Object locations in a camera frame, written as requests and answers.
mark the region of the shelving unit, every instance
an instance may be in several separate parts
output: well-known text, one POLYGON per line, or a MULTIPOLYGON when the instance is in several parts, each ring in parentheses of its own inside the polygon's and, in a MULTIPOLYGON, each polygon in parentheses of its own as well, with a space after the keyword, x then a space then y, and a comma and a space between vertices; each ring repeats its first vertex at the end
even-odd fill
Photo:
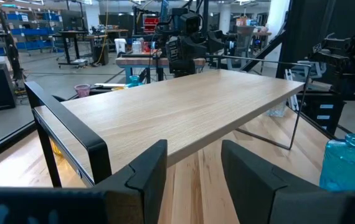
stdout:
POLYGON ((63 29, 59 11, 51 9, 23 9, 16 7, 2 7, 6 13, 9 28, 19 52, 31 50, 54 50, 52 34, 63 29))

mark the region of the blue glass bottle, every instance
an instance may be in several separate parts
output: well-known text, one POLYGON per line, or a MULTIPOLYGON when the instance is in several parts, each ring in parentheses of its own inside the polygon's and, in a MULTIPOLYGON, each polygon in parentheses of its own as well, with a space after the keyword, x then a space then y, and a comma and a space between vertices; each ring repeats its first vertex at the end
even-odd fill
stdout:
POLYGON ((326 190, 355 190, 355 134, 327 142, 319 185, 326 190))
POLYGON ((139 76, 138 76, 138 75, 131 75, 131 76, 129 77, 129 79, 130 79, 129 84, 126 84, 126 85, 125 85, 127 88, 132 88, 132 87, 135 87, 135 86, 140 86, 140 85, 142 85, 142 83, 139 82, 139 76))

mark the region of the white container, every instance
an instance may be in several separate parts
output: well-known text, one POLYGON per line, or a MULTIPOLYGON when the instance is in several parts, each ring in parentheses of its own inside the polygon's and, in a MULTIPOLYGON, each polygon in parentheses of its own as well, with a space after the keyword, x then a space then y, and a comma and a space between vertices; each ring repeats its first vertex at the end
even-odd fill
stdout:
POLYGON ((116 54, 118 55, 118 53, 120 52, 124 52, 125 51, 125 45, 126 45, 126 40, 125 39, 115 39, 115 50, 116 50, 116 54))

